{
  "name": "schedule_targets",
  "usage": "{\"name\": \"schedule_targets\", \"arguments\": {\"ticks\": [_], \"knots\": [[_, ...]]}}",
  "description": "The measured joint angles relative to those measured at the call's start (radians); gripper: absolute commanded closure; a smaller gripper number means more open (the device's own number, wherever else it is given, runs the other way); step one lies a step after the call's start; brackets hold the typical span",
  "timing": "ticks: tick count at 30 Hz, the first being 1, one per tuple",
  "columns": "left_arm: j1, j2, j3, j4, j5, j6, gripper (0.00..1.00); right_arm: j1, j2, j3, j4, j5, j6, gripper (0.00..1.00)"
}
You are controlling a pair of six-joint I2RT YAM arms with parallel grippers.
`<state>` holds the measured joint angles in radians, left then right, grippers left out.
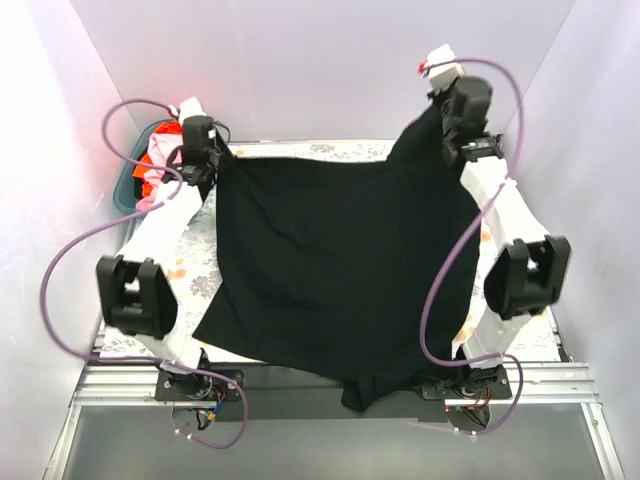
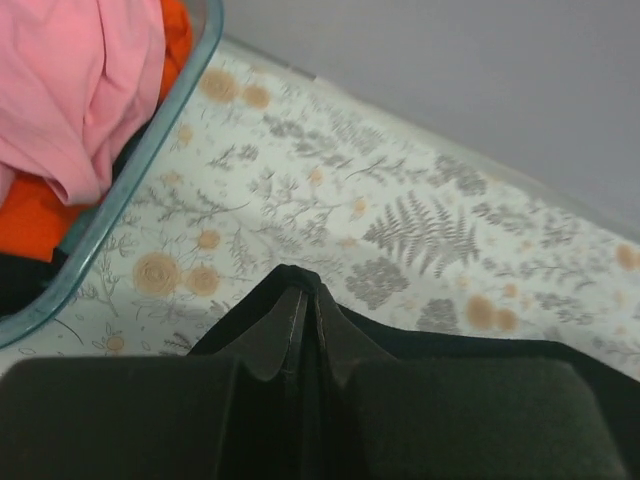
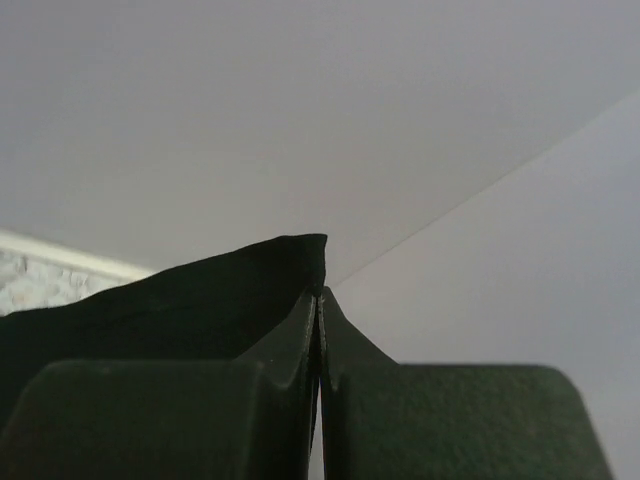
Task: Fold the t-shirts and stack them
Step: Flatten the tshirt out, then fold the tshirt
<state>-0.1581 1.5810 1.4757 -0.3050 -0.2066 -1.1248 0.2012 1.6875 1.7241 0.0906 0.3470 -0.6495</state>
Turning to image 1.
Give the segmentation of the black t shirt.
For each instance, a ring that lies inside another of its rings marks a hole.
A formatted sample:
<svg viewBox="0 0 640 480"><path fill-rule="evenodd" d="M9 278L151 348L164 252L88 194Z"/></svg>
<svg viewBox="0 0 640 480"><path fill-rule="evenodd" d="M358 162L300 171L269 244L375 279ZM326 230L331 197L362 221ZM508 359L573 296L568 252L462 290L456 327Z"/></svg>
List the black t shirt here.
<svg viewBox="0 0 640 480"><path fill-rule="evenodd" d="M468 315L478 235L433 306L424 302L477 212L443 160L434 106L383 161L235 156L216 188L222 282L194 337L339 380L354 410L448 378L442 361Z"/></svg>

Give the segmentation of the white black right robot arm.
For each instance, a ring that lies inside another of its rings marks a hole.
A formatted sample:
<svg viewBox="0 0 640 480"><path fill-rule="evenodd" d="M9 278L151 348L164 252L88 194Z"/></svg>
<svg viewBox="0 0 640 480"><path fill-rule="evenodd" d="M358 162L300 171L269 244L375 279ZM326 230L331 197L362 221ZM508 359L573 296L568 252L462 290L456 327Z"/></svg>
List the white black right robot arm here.
<svg viewBox="0 0 640 480"><path fill-rule="evenodd" d="M454 343L457 360L471 359L452 373L464 397L509 396L505 353L530 320L560 297L571 255L563 236L553 236L531 213L508 174L499 136L486 131L493 89L477 76L462 77L444 92L443 153L479 208L497 256L483 262L470 314Z"/></svg>

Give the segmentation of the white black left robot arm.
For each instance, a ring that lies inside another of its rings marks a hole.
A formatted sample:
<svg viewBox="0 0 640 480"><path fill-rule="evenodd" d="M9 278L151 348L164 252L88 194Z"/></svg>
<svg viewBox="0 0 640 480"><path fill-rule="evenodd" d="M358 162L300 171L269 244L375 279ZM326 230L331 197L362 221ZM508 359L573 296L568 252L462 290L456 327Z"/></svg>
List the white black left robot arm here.
<svg viewBox="0 0 640 480"><path fill-rule="evenodd" d="M190 400L213 398L215 380L203 369L205 351L187 333L168 273L175 247L214 187L219 160L228 152L215 120L191 113L181 121L182 143L166 166L183 178L165 173L153 206L128 242L96 265L99 295L107 326L135 338L158 359L168 384Z"/></svg>

